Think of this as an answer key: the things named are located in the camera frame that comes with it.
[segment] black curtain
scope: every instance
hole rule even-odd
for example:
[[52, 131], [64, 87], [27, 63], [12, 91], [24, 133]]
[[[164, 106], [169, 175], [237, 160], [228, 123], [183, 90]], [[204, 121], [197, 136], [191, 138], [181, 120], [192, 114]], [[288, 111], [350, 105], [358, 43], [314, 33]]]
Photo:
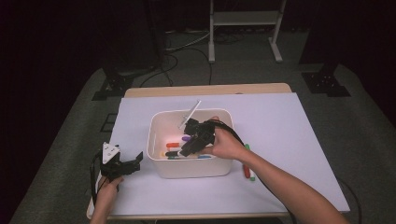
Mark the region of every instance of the black curtain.
[[396, 126], [395, 11], [384, 0], [320, 1], [300, 63], [343, 64]]
[[8, 223], [100, 64], [84, 1], [2, 1], [0, 16], [0, 223]]

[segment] white plastic bin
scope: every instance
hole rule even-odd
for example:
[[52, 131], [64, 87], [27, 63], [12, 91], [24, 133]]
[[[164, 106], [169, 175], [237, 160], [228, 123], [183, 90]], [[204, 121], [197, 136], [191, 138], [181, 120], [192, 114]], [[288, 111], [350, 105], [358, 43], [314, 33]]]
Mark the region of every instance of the white plastic bin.
[[[189, 110], [165, 111], [156, 114], [151, 121], [148, 134], [147, 153], [155, 165], [158, 174], [163, 178], [189, 178], [227, 175], [230, 173], [232, 160], [224, 160], [211, 156], [208, 159], [168, 160], [163, 154], [167, 151], [166, 144], [182, 142], [184, 128], [178, 128], [183, 117]], [[231, 115], [224, 109], [198, 109], [192, 114], [192, 119], [200, 123], [218, 116], [219, 119], [233, 127]]]

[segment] gray floor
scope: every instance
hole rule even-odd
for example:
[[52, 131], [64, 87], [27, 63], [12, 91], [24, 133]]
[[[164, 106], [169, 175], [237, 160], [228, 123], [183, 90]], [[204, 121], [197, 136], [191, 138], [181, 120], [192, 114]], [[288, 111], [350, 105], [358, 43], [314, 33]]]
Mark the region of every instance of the gray floor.
[[[358, 196], [362, 223], [396, 223], [396, 131], [375, 102], [365, 92], [357, 76], [338, 66], [335, 76], [351, 97], [330, 98], [312, 94], [301, 76], [316, 71], [319, 65], [298, 65], [307, 33], [282, 32], [278, 38], [283, 63], [275, 63], [267, 43], [269, 34], [245, 35], [232, 45], [216, 45], [211, 84], [288, 83], [303, 104], [323, 151], [335, 173]], [[194, 35], [171, 35], [172, 47], [188, 43]], [[207, 54], [207, 45], [193, 46]], [[208, 85], [209, 65], [195, 50], [173, 54], [177, 67], [169, 71], [175, 86]], [[175, 60], [169, 58], [163, 68]], [[139, 77], [134, 87], [149, 75]], [[94, 153], [111, 133], [101, 133], [109, 113], [117, 113], [120, 97], [92, 101], [105, 75], [101, 69], [92, 74], [58, 132], [34, 182], [11, 223], [88, 223], [90, 201], [89, 168]], [[144, 87], [168, 86], [164, 75]], [[358, 221], [358, 206], [351, 192], [342, 186], [351, 208], [345, 214], [351, 223]], [[116, 221], [108, 223], [141, 223]]]

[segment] white shelf frame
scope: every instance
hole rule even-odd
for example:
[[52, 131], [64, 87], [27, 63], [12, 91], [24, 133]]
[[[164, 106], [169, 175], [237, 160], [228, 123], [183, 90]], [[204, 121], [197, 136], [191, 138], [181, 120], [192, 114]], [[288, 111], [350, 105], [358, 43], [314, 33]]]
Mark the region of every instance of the white shelf frame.
[[268, 38], [272, 52], [277, 63], [283, 62], [279, 49], [276, 44], [279, 34], [280, 24], [283, 19], [283, 13], [287, 0], [282, 0], [280, 9], [277, 11], [233, 11], [233, 12], [215, 12], [213, 1], [210, 0], [210, 28], [209, 28], [209, 62], [215, 62], [215, 42], [214, 26], [222, 25], [274, 25], [274, 33]]

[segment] dark background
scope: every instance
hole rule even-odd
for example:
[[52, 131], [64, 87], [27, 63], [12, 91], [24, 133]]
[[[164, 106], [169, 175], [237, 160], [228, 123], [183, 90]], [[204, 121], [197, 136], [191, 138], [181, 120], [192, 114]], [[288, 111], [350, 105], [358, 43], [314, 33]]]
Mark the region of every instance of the dark background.
[[[153, 2], [160, 8], [156, 17], [164, 30], [208, 27], [208, 0]], [[217, 0], [216, 8], [231, 10], [236, 2]], [[101, 24], [105, 28], [100, 32], [96, 29], [97, 17], [110, 13], [101, 5], [106, 3], [0, 3], [1, 223], [12, 217], [80, 90], [102, 67], [103, 52], [109, 50], [103, 34], [114, 34], [111, 21]], [[235, 10], [273, 9], [277, 4], [241, 1]], [[92, 10], [105, 14], [95, 15]], [[301, 63], [323, 63], [329, 52], [337, 55], [396, 124], [394, 11], [390, 1], [289, 0], [281, 30], [310, 28]]]

